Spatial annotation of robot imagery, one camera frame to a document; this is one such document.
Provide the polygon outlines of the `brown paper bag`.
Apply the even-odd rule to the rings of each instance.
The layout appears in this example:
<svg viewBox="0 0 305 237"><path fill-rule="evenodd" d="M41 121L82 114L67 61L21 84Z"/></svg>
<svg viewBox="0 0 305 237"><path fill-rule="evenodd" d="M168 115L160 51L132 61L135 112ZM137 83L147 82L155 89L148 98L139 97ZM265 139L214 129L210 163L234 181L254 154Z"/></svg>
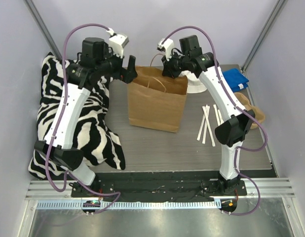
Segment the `brown paper bag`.
<svg viewBox="0 0 305 237"><path fill-rule="evenodd" d="M165 77L152 66L136 66L138 76L127 85L128 119L133 126L176 133L185 108L186 76Z"/></svg>

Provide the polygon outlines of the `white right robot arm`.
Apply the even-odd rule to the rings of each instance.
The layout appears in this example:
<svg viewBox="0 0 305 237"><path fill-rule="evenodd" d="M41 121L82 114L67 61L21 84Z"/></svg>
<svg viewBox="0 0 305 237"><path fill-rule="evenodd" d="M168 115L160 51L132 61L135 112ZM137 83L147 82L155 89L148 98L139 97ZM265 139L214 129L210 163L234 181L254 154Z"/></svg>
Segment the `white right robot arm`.
<svg viewBox="0 0 305 237"><path fill-rule="evenodd" d="M219 108L223 123L215 128L215 136L222 148L217 188L221 194L229 195L240 183L235 169L240 156L237 147L242 146L252 124L250 117L254 117L255 113L247 111L237 100L213 53L203 53L196 35L180 39L180 46L181 50L175 52L171 39L162 39L158 43L158 50L165 53L162 74L175 78L182 71L193 73L205 85Z"/></svg>

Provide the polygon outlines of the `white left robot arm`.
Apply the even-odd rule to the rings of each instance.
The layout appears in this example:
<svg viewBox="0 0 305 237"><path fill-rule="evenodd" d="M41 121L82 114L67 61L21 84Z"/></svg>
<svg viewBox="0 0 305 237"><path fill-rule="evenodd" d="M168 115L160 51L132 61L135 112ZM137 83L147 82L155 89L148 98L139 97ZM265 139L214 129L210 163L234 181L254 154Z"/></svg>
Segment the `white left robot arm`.
<svg viewBox="0 0 305 237"><path fill-rule="evenodd" d="M135 56L129 57L127 68L122 66L128 42L123 34L114 34L108 41L83 40L80 60L65 67L62 97L54 121L44 139L35 143L35 150L47 161L53 161L83 183L82 190L89 197L99 193L100 185L95 181L95 173L84 163L83 152L73 147L74 131L83 105L101 77L111 76L125 83L137 77Z"/></svg>

